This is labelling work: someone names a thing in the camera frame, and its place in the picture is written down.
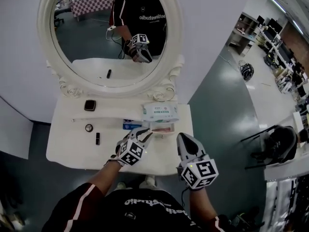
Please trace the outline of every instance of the table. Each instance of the table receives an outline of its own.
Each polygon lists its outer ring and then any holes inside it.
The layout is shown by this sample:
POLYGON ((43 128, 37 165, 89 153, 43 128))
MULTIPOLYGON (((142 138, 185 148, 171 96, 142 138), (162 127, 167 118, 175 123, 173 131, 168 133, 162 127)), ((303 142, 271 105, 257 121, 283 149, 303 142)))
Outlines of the table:
POLYGON ((73 16, 77 17, 94 11, 112 9, 114 0, 72 0, 73 16))
MULTIPOLYGON (((116 143, 129 132, 122 129, 123 118, 141 121, 141 105, 147 103, 134 98, 95 99, 96 110, 86 112, 86 100, 59 97, 48 139, 48 160, 70 168, 101 169, 110 156, 115 154, 116 143), (87 124, 93 125, 92 132, 86 132, 87 124), (100 145, 95 143, 96 132, 100 133, 100 145)), ((175 124, 175 134, 164 138, 155 137, 144 159, 134 166, 123 167, 122 172, 154 175, 177 173, 176 167, 181 161, 177 152, 177 134, 185 132, 193 135, 190 106, 179 104, 178 114, 181 119, 175 124)))
POLYGON ((271 46, 272 46, 272 48, 270 49, 269 52, 271 52, 272 50, 275 50, 277 56, 281 59, 281 61, 282 61, 282 62, 284 63, 284 65, 285 65, 285 69, 284 69, 283 72, 277 77, 277 80, 280 80, 281 77, 282 77, 283 75, 285 75, 285 73, 286 73, 287 71, 290 71, 291 73, 293 73, 292 67, 291 67, 287 62, 285 62, 284 58, 281 56, 279 50, 278 50, 277 47, 274 45, 274 43, 264 34, 264 32, 263 32, 260 28, 258 28, 258 29, 259 29, 260 33, 263 35, 263 37, 264 37, 264 38, 271 44, 271 46))
POLYGON ((246 55, 246 53, 244 53, 244 50, 246 48, 248 48, 248 51, 250 50, 252 44, 255 42, 255 38, 252 35, 249 35, 247 33, 242 34, 241 32, 239 32, 236 28, 233 29, 230 37, 228 38, 226 45, 229 46, 230 44, 234 44, 237 46, 237 52, 241 55, 246 55), (239 42, 235 42, 234 38, 235 35, 240 36, 241 39, 239 42))

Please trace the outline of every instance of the ceiling light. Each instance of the ceiling light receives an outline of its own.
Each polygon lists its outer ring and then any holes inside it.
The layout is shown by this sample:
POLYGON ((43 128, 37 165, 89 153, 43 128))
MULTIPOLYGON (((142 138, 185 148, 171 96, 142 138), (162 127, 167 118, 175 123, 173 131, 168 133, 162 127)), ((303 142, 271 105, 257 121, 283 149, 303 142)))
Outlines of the ceiling light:
POLYGON ((275 1, 275 0, 272 0, 272 1, 275 3, 275 5, 277 5, 277 7, 278 7, 282 12, 286 13, 286 11, 281 7, 280 4, 277 3, 277 1, 275 1))
POLYGON ((293 23, 294 23, 295 27, 298 29, 298 31, 299 31, 302 35, 304 35, 303 31, 300 29, 300 27, 298 26, 298 24, 297 24, 294 20, 293 20, 293 23))

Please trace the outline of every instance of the small round compact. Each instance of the small round compact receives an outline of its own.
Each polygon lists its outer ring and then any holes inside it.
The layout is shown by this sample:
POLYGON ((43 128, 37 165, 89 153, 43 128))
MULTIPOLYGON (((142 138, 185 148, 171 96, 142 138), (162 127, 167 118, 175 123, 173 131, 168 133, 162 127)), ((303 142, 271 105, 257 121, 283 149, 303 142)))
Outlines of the small round compact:
POLYGON ((92 132, 92 131, 93 131, 93 126, 90 125, 90 124, 88 124, 88 125, 86 125, 85 130, 86 130, 87 132, 92 132))

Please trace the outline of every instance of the checkered tablecloth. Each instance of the checkered tablecloth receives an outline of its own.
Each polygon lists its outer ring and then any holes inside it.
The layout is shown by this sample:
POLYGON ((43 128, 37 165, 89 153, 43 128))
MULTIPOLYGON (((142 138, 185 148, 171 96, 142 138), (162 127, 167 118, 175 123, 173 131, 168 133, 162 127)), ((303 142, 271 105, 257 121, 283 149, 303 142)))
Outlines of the checkered tablecloth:
POLYGON ((112 8, 114 0, 72 0, 73 16, 84 15, 94 11, 108 10, 112 8))

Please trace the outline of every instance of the vanity tabletop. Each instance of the vanity tabletop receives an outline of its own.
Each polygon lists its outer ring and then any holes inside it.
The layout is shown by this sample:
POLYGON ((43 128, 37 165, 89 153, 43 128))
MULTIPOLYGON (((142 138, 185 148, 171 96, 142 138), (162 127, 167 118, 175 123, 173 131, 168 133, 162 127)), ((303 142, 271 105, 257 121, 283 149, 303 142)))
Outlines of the vanity tabletop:
MULTIPOLYGON (((115 154, 118 141, 129 130, 123 129, 123 119, 141 121, 142 104, 139 99, 95 99, 94 112, 84 110, 87 98, 59 97, 50 129, 46 157, 49 161, 76 169, 101 169, 115 154), (93 126, 87 132, 87 124, 93 126), (100 133, 100 145, 96 145, 96 133, 100 133)), ((125 166, 122 172, 137 174, 176 174, 180 157, 176 137, 185 132, 193 135, 190 106, 178 104, 180 120, 175 123, 175 134, 154 137, 147 148, 147 155, 133 166, 125 166)))

